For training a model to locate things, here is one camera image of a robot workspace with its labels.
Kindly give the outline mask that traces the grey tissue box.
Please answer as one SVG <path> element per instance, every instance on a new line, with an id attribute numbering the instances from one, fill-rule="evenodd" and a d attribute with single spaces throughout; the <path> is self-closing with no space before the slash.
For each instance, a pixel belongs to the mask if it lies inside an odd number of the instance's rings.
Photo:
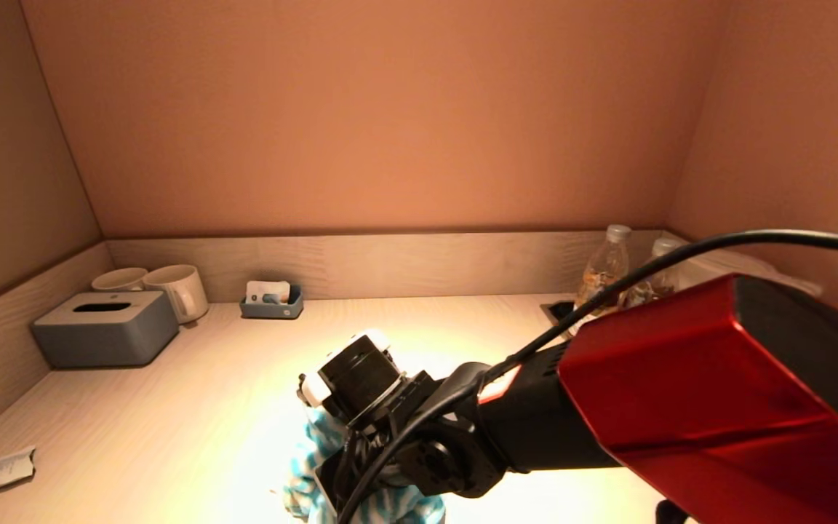
<path id="1" fill-rule="evenodd" d="M 163 292 L 92 292 L 71 296 L 30 329 L 53 368 L 133 368 L 154 361 L 179 324 Z"/>

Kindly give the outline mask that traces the white sachet packet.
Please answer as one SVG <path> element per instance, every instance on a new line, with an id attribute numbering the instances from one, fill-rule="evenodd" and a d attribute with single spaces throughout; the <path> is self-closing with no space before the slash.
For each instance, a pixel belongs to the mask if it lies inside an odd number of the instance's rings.
<path id="1" fill-rule="evenodd" d="M 287 281 L 250 281 L 246 285 L 245 302 L 258 304 L 287 304 L 292 286 Z"/>

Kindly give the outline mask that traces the white electric kettle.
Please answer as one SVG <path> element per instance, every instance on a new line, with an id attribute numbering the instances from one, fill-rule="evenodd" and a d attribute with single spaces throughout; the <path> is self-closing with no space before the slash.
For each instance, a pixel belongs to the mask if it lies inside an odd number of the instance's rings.
<path id="1" fill-rule="evenodd" d="M 795 287 L 812 296 L 823 294 L 823 287 L 818 283 L 788 275 L 765 260 L 729 250 L 701 253 L 678 264 L 674 269 L 678 290 L 688 289 L 726 274 L 741 273 Z"/>

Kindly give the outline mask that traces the small grey-blue tray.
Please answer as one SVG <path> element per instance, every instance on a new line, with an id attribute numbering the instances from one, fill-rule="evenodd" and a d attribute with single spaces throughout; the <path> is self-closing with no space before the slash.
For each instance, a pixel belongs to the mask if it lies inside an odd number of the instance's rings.
<path id="1" fill-rule="evenodd" d="M 303 290 L 299 285 L 290 285 L 288 303 L 249 303 L 247 298 L 239 302 L 244 319 L 298 319 L 305 309 Z"/>

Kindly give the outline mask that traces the amber drink bottle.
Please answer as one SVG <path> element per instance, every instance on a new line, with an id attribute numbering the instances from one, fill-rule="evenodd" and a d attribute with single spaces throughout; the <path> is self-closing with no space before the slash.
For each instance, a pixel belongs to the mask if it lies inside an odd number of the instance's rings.
<path id="1" fill-rule="evenodd" d="M 612 223 L 606 230 L 604 242 L 591 255 L 582 274 L 573 299 L 575 308 L 590 301 L 596 294 L 619 279 L 625 277 L 631 264 L 626 249 L 631 228 L 621 223 Z"/>

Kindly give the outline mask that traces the blue white striped towel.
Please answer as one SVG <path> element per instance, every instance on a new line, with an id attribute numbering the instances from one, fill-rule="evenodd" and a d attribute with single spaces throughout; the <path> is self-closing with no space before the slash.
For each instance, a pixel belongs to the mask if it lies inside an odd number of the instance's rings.
<path id="1" fill-rule="evenodd" d="M 282 485 L 284 509 L 303 524 L 338 524 L 316 483 L 321 467 L 345 443 L 346 428 L 322 408 L 303 407 L 306 423 L 293 445 L 289 477 Z M 414 485 L 382 488 L 359 505 L 349 524 L 442 524 L 446 508 L 441 496 L 423 496 Z"/>

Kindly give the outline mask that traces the dark drink bottle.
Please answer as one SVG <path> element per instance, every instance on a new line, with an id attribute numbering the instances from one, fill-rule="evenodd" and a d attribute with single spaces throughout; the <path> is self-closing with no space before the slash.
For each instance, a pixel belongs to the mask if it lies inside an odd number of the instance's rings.
<path id="1" fill-rule="evenodd" d="M 659 258 L 675 251 L 681 243 L 675 239 L 659 238 L 656 239 L 652 247 L 651 255 L 645 261 L 645 264 L 650 264 Z M 678 269 L 675 266 L 670 266 L 663 271 L 656 272 L 649 277 L 642 279 L 635 283 L 631 288 L 626 290 L 619 299 L 619 308 L 621 311 L 625 309 L 641 306 L 645 303 L 658 301 L 658 299 L 665 298 L 674 294 L 679 289 L 679 275 Z"/>

